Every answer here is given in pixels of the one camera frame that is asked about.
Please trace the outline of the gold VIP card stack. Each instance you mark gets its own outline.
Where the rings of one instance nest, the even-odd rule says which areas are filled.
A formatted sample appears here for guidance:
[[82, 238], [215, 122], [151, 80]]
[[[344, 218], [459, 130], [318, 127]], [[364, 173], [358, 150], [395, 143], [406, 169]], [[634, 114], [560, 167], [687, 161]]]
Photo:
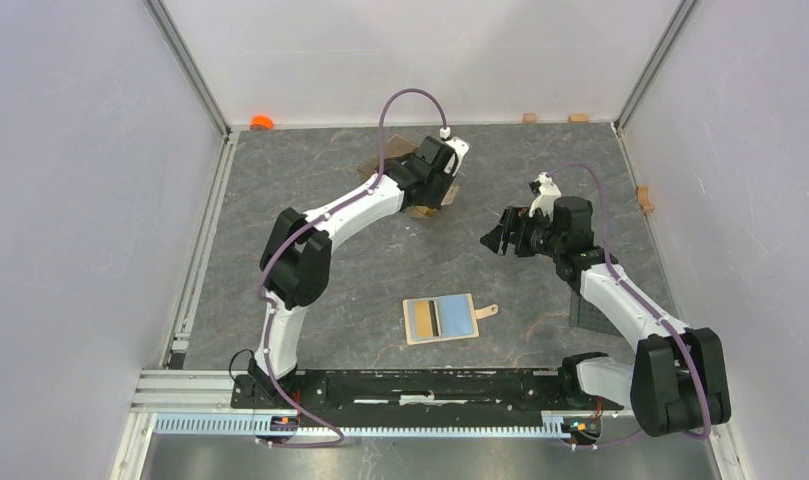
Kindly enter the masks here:
[[433, 217], [439, 210], [445, 206], [451, 205], [458, 195], [460, 186], [452, 184], [444, 196], [436, 201], [428, 204], [416, 204], [409, 209], [408, 215], [415, 219], [427, 219]]

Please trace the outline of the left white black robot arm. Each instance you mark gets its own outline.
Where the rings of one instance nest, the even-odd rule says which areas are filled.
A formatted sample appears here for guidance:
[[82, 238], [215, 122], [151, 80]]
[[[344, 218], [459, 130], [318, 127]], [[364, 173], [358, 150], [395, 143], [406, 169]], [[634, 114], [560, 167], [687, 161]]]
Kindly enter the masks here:
[[294, 394], [289, 376], [308, 307], [330, 280], [338, 247], [374, 222], [411, 207], [439, 209], [470, 150], [457, 136], [426, 137], [412, 152], [389, 158], [342, 197], [300, 213], [283, 210], [261, 256], [258, 295], [266, 304], [263, 337], [249, 364], [258, 397], [270, 407]]

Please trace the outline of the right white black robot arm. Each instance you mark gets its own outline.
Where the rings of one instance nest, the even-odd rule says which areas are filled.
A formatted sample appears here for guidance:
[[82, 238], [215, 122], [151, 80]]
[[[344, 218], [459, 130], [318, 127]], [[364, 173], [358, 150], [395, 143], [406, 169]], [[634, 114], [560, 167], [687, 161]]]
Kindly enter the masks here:
[[732, 416], [720, 337], [671, 316], [630, 280], [596, 244], [592, 217], [592, 202], [577, 196], [557, 198], [549, 214], [508, 207], [480, 242], [498, 255], [550, 258], [558, 277], [633, 347], [630, 366], [601, 352], [565, 358], [557, 382], [565, 405], [582, 408], [602, 397], [632, 410], [649, 436], [707, 437]]

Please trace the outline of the beige leather card holder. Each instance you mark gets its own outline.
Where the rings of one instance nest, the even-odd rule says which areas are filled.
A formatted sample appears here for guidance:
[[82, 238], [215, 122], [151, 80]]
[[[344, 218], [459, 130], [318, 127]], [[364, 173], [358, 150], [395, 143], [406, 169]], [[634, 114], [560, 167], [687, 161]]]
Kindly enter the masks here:
[[[436, 300], [439, 308], [441, 333], [438, 338], [426, 341], [414, 341], [410, 332], [408, 314], [409, 303], [414, 300]], [[410, 346], [477, 338], [480, 335], [478, 321], [496, 315], [497, 304], [476, 308], [470, 293], [405, 299], [402, 302], [406, 341]]]

